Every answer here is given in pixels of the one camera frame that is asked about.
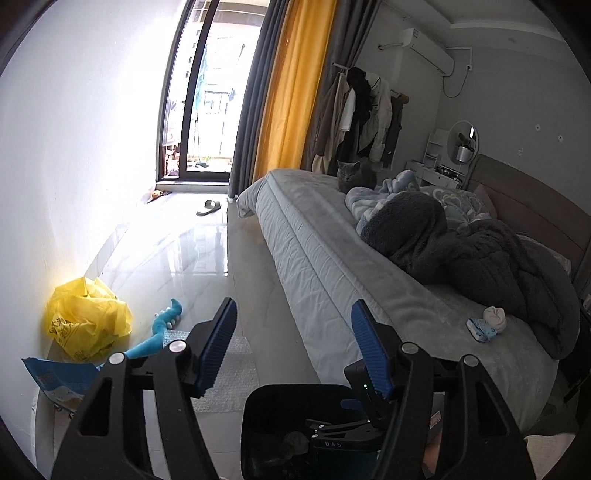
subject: light blue blanket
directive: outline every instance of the light blue blanket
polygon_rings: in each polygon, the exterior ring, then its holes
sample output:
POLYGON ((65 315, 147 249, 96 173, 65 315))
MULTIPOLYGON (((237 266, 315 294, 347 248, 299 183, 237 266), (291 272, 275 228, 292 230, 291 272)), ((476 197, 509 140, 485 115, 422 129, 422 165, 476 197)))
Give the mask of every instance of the light blue blanket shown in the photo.
POLYGON ((412 170, 400 172, 395 179, 384 180, 379 190, 364 187, 352 188, 345 197, 347 208, 357 220, 357 234, 398 193, 421 191, 433 196, 445 211, 447 226, 458 230, 476 220, 490 219, 484 203, 474 193, 465 190, 450 190, 442 187, 419 187, 412 170))

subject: power cord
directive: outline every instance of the power cord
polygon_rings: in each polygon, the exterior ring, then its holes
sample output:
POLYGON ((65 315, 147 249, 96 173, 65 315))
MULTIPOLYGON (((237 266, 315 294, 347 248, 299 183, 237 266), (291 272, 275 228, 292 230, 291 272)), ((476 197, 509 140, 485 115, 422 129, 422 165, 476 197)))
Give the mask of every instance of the power cord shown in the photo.
POLYGON ((458 96, 460 96, 462 90, 464 89, 464 85, 466 84, 466 79, 468 78, 468 72, 470 71, 470 66, 466 66, 466 74, 464 75, 464 81, 462 82, 462 87, 460 88, 460 91, 457 93, 457 95, 454 96, 449 96, 447 94, 447 92, 445 91, 445 79, 449 78, 453 75, 453 70, 452 73, 449 74, 447 77, 441 77, 441 83, 443 84, 443 95, 445 95, 447 98, 456 98, 458 96))

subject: bubble wrap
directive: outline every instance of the bubble wrap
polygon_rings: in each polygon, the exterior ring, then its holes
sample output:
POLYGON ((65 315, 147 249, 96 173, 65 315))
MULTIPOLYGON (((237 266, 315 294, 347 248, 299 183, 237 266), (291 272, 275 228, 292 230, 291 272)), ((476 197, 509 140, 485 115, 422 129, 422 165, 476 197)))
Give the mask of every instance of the bubble wrap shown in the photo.
MULTIPOLYGON (((168 330, 164 345, 174 340, 185 340, 188 332, 168 330)), ((202 398, 192 398, 195 411, 242 411, 248 395, 259 387, 258 375, 251 346, 245 337, 234 335, 228 345, 213 387, 202 398)))

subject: white wall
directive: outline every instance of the white wall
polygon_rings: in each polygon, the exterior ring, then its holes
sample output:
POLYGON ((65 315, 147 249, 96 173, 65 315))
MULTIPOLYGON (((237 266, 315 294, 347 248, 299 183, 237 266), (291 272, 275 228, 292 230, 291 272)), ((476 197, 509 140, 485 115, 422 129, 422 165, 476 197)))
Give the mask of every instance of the white wall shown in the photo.
POLYGON ((59 0, 0 77, 0 414, 32 458, 53 288, 84 274, 154 184, 164 71, 183 0, 59 0))
POLYGON ((398 41, 398 32, 412 28, 390 7, 382 4, 356 66, 377 73, 397 92, 410 97, 402 111, 402 130, 392 161, 392 173, 402 171, 409 160, 422 160, 429 133, 435 128, 441 92, 441 75, 427 60, 415 52, 389 48, 378 50, 378 44, 398 41))
MULTIPOLYGON (((437 127, 474 124, 480 153, 544 182, 591 213, 591 85, 580 68, 509 50, 475 48, 462 94, 443 93, 437 127), (562 135, 563 142, 558 140, 562 135)), ((467 53, 456 53, 446 92, 460 90, 467 53)))

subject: hanging clothes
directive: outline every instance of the hanging clothes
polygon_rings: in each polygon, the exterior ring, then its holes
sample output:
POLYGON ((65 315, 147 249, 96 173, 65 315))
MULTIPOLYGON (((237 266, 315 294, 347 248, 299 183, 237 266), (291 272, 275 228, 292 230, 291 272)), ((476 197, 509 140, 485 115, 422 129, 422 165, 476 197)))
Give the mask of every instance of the hanging clothes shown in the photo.
POLYGON ((404 103, 400 98, 391 98, 392 102, 392 121, 386 133, 386 143, 384 144, 384 153, 382 153, 382 166, 383 168, 390 168, 392 159, 394 158, 394 151, 396 150, 396 144, 398 143, 398 135, 402 130, 402 107, 404 103))
POLYGON ((346 75, 340 73, 324 97, 320 129, 314 143, 313 172, 328 173, 336 147, 343 141, 346 133, 341 131, 339 127, 351 91, 346 75))
POLYGON ((392 121, 388 82, 353 67, 346 77, 339 75, 322 105, 312 171, 335 176, 339 161, 351 163, 364 157, 379 170, 392 121))
POLYGON ((355 111, 349 131, 345 132, 342 141, 337 144, 335 155, 329 163, 327 174, 333 177, 336 177, 339 170, 338 162, 354 163, 357 161, 360 133, 370 119, 373 108, 371 87, 365 79, 365 72, 357 67, 349 69, 347 82, 355 91, 355 111))
POLYGON ((366 73, 365 78, 371 85, 372 109, 367 123, 361 130, 359 150, 362 151, 371 144, 369 152, 363 156, 377 164, 382 161, 386 133, 392 121, 390 85, 387 80, 375 73, 366 73))

